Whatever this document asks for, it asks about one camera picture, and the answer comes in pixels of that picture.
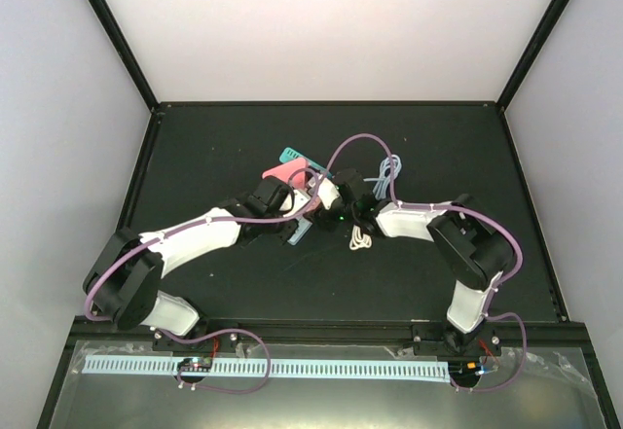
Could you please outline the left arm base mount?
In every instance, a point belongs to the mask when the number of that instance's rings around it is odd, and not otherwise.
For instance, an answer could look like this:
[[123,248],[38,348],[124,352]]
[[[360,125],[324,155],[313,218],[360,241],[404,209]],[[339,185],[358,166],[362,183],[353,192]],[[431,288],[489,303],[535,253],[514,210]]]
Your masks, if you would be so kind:
[[[221,331],[224,329],[237,328],[239,322],[231,319],[200,319],[191,331],[182,336],[183,340],[196,340],[205,335]],[[154,351],[170,351],[173,354],[198,352],[216,353],[231,351],[235,348],[238,338],[231,339],[233,332],[228,332],[223,336],[218,336],[209,340],[202,340],[193,343],[181,343],[166,336],[162,331],[158,331],[158,338],[153,338]]]

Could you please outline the light blue power strip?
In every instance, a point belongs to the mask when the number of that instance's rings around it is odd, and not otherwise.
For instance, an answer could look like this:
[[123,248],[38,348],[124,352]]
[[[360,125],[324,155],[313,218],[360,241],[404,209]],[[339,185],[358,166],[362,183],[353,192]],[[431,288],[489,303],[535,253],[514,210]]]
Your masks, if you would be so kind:
[[312,222],[307,220],[306,218],[300,218],[297,220],[297,229],[293,232],[293,234],[287,239],[287,243],[294,246],[301,241],[301,239],[305,236],[308,230],[312,227]]

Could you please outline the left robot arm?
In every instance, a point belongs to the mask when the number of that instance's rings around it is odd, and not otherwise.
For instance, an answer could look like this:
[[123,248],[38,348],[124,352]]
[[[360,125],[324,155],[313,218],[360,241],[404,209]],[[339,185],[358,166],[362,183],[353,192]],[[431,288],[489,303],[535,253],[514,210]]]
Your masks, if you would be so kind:
[[305,191],[268,176],[253,193],[227,199],[178,225],[140,234],[116,231],[83,283],[85,315],[120,330],[164,330],[188,350],[202,348],[209,328],[198,308],[164,292],[163,279],[203,255],[263,233],[291,236],[311,200]]

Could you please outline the pink square socket adapter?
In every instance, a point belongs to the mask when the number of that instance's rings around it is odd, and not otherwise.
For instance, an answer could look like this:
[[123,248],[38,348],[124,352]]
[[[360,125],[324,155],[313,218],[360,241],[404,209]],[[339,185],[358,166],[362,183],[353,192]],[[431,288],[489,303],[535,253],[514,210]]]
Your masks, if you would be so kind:
[[319,205],[321,205],[321,199],[319,197],[316,197],[313,200],[313,203],[310,204],[310,206],[308,207],[308,212],[313,212],[314,210],[316,210],[318,208]]

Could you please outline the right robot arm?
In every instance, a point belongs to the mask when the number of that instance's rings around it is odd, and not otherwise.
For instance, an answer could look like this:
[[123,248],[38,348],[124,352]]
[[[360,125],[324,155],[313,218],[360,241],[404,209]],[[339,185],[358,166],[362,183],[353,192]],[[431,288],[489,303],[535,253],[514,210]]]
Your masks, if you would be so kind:
[[352,223],[352,250],[370,247],[375,237],[433,243],[455,279],[442,341],[455,354],[466,353],[477,343],[493,296],[504,276],[523,262],[523,255],[506,229],[477,211],[472,196],[409,205],[376,196],[351,168],[334,178],[315,173],[308,178],[307,189],[317,197],[307,217],[325,230]]

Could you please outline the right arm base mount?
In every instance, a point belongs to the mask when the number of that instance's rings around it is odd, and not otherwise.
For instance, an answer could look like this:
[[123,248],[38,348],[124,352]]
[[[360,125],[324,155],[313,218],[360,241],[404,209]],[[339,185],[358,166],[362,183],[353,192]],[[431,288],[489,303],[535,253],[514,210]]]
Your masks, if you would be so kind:
[[495,330],[486,323],[464,333],[447,321],[418,322],[411,326],[411,334],[419,354],[459,358],[501,354],[494,343]]

